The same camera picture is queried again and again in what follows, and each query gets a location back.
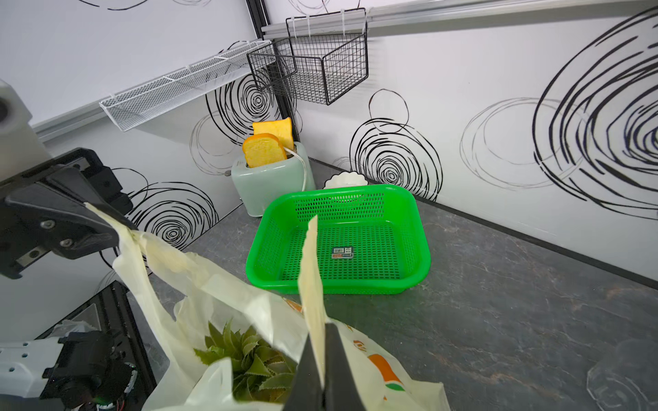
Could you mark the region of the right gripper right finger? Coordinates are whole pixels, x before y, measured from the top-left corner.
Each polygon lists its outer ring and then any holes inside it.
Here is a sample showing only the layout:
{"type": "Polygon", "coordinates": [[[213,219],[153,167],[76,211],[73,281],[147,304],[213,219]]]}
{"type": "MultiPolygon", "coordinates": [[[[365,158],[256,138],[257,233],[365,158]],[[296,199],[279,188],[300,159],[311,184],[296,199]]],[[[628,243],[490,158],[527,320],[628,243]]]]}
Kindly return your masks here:
{"type": "Polygon", "coordinates": [[[325,332],[324,409],[365,411],[337,325],[325,324],[325,332]]]}

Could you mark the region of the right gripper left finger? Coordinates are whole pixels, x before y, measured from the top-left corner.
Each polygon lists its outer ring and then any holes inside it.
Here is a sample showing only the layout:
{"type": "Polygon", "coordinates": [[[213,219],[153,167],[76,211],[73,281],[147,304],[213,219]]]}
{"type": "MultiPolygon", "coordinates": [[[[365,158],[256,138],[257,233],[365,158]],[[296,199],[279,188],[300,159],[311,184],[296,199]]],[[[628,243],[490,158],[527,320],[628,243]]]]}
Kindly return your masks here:
{"type": "Polygon", "coordinates": [[[282,410],[321,411],[323,409],[324,389],[320,383],[320,373],[316,365],[312,342],[308,337],[293,379],[290,395],[282,410]]]}

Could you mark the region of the green-brown pineapple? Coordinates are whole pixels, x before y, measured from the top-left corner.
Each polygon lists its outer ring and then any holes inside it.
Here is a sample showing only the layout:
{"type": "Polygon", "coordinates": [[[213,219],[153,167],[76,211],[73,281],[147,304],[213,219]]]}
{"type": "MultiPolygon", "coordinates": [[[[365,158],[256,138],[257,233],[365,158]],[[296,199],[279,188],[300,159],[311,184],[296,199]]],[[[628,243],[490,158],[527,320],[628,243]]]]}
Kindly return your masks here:
{"type": "Polygon", "coordinates": [[[219,330],[208,324],[205,348],[195,355],[206,366],[230,361],[231,393],[239,402],[284,404],[291,394],[297,362],[274,349],[251,326],[246,331],[233,330],[231,322],[219,330]]]}

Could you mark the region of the yellow printed plastic bag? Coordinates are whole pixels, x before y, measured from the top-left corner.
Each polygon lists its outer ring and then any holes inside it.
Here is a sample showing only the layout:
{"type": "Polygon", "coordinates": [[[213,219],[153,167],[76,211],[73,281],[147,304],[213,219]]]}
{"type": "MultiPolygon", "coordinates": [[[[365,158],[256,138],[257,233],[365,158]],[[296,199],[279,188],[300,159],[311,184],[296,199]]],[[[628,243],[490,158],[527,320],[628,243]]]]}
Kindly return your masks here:
{"type": "Polygon", "coordinates": [[[232,370],[224,359],[200,362],[208,324],[219,330],[255,330],[297,362],[308,337],[325,388],[325,324],[337,325],[356,388],[366,410],[447,410],[444,385],[416,381],[400,362],[365,334],[331,320],[324,307],[317,260],[318,222],[308,223],[301,262],[301,301],[246,284],[195,253],[184,253],[157,236],[133,231],[106,217],[119,237],[113,267],[144,313],[169,359],[169,367],[145,403],[147,410],[282,410],[284,404],[239,402],[231,393],[232,370]]]}

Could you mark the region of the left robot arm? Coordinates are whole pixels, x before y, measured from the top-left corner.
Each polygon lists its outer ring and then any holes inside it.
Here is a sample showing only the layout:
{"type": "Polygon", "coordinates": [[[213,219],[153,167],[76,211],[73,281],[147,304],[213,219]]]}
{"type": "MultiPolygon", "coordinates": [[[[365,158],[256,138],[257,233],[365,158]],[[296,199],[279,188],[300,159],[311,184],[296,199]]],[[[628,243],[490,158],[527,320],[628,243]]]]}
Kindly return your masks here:
{"type": "MultiPolygon", "coordinates": [[[[1,274],[19,279],[48,253],[77,260],[118,246],[89,206],[133,228],[133,204],[85,148],[38,162],[1,183],[1,274]]],[[[70,332],[1,348],[3,395],[53,399],[67,409],[122,409],[138,377],[109,332],[70,332]]]]}

